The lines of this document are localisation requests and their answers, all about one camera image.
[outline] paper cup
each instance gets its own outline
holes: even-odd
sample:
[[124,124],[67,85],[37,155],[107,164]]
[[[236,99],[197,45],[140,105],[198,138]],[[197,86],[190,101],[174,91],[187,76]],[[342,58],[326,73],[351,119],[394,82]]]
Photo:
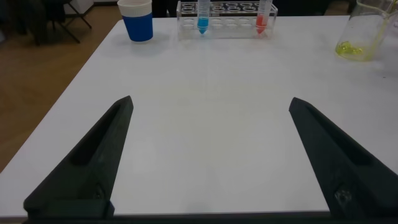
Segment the paper cup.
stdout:
[[118,6],[132,41],[143,42],[153,38],[152,0],[119,0]]

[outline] table surface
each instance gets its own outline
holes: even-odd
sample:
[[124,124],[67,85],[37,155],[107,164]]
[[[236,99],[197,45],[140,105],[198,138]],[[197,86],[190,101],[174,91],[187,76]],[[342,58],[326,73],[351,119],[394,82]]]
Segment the table surface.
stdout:
[[154,19],[147,44],[119,21],[0,174],[0,217],[26,216],[24,199],[126,95],[116,215],[328,210],[295,96],[398,172],[397,37],[373,62],[344,60],[333,49],[347,20],[278,17],[272,40],[178,41],[175,19]]

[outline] yellow-green liquid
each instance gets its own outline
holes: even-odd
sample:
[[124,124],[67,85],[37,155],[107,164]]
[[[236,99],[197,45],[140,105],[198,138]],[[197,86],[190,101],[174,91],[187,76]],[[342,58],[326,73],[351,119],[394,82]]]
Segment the yellow-green liquid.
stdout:
[[336,46],[336,53],[338,55],[363,55],[364,49],[361,47],[354,47],[349,41],[344,41]]

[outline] white cup rim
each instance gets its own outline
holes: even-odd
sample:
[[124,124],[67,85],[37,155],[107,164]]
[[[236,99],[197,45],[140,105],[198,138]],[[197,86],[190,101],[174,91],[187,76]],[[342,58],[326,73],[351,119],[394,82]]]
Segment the white cup rim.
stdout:
[[118,6],[122,7],[142,7],[142,6],[147,6],[148,4],[152,4],[152,0],[146,0],[147,2],[142,3],[142,4],[137,4],[133,5],[134,3],[132,0],[119,0],[118,1]]

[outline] chair leg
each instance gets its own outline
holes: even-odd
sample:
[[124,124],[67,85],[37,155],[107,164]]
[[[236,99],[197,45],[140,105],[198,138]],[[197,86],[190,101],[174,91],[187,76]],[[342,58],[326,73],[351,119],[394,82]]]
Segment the chair leg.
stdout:
[[70,3],[68,3],[68,5],[75,11],[76,15],[78,15],[80,17],[80,19],[82,19],[87,25],[88,27],[91,29],[91,25],[85,20],[85,18],[75,9],[75,7],[73,7]]
[[80,44],[80,40],[77,39],[65,26],[63,26],[60,22],[58,24],[64,29],[65,32],[67,32],[78,44]]

